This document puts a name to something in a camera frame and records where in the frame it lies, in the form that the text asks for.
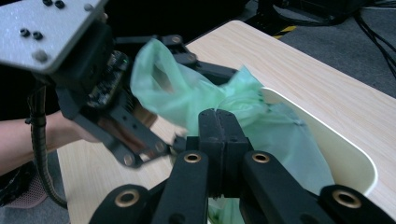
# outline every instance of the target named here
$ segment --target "green plastic bag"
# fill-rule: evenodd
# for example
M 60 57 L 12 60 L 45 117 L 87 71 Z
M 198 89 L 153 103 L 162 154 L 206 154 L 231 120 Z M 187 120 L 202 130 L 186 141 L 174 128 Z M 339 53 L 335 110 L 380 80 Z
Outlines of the green plastic bag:
M 215 108 L 232 112 L 254 149 L 273 154 L 303 188 L 319 194 L 321 188 L 334 184 L 304 121 L 283 104 L 265 103 L 262 84 L 246 67 L 228 83 L 216 86 L 178 64 L 166 46 L 152 39 L 136 55 L 131 90 L 143 107 L 185 127 L 190 136 L 198 135 L 201 111 Z M 209 205 L 212 223 L 243 223 L 238 200 L 211 200 Z

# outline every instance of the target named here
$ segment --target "wooden table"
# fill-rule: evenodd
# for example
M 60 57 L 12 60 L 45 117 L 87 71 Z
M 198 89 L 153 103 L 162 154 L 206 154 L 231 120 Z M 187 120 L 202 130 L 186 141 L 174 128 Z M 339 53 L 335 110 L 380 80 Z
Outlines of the wooden table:
M 396 219 L 396 99 L 287 46 L 241 21 L 231 21 L 188 45 L 200 61 L 247 69 L 271 88 L 365 151 L 378 170 L 369 199 Z M 171 143 L 179 128 L 158 120 L 153 131 Z M 114 188 L 152 188 L 169 176 L 163 158 L 124 168 L 101 144 L 83 141 L 58 150 L 71 223 L 87 223 Z

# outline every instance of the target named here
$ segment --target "silver metal plate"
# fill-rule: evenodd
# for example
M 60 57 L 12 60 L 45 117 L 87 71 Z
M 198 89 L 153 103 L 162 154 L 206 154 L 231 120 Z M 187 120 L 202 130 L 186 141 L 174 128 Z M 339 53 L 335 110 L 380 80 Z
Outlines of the silver metal plate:
M 56 71 L 93 20 L 102 16 L 107 0 L 24 0 L 0 7 L 0 63 L 39 74 Z M 22 36 L 21 30 L 29 31 Z M 42 38 L 34 38 L 34 32 Z

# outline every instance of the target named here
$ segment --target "person's arm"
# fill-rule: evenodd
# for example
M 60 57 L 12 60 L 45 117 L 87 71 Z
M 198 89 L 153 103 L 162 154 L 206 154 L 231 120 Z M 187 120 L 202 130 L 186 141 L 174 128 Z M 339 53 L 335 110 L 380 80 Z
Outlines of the person's arm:
M 0 175 L 34 158 L 30 128 L 24 119 L 0 121 Z M 47 116 L 48 152 L 80 139 L 95 141 L 75 122 L 65 119 L 61 112 Z

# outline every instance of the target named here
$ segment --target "white bin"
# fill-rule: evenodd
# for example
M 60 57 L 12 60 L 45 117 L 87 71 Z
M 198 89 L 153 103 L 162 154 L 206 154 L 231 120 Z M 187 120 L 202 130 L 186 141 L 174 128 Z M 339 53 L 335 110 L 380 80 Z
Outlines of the white bin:
M 370 193 L 377 181 L 377 171 L 364 151 L 279 93 L 267 88 L 263 88 L 262 92 L 265 103 L 284 103 L 306 122 L 330 166 L 336 184 L 355 189 L 365 196 Z

